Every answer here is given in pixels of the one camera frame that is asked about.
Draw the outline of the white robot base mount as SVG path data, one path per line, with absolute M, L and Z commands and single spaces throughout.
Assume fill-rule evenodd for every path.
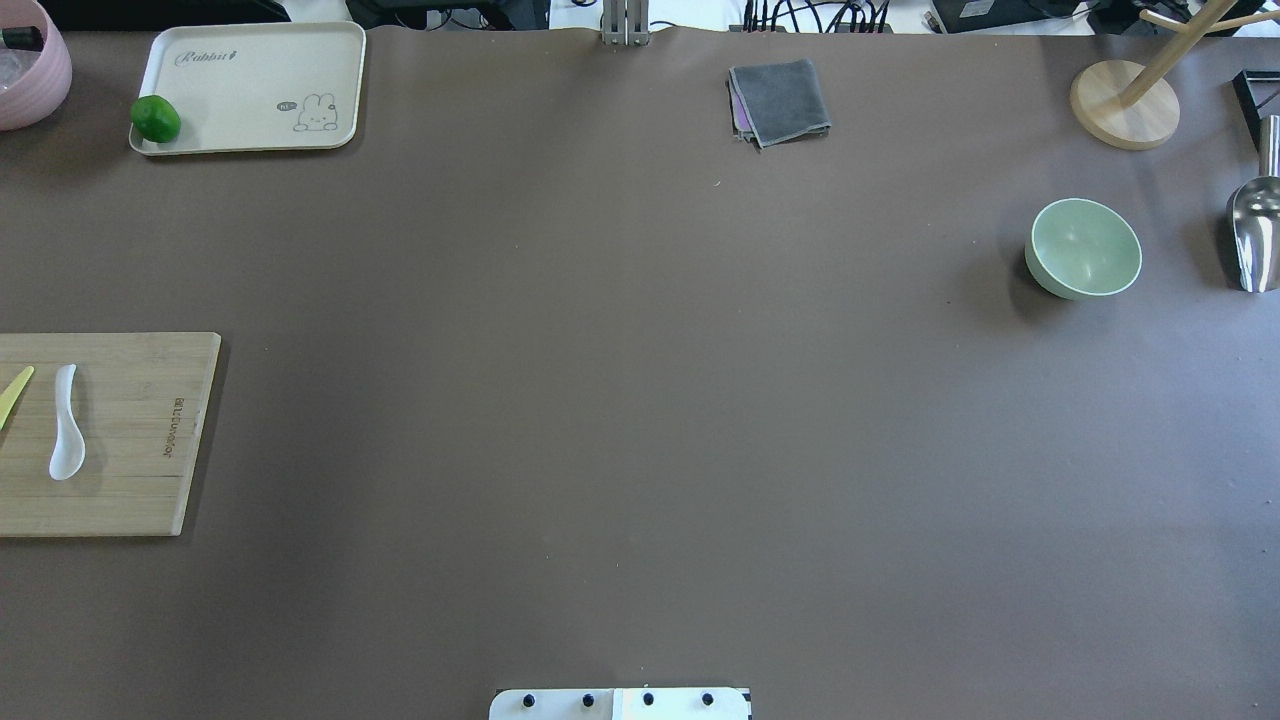
M 498 692 L 489 719 L 751 719 L 735 687 L 530 688 Z

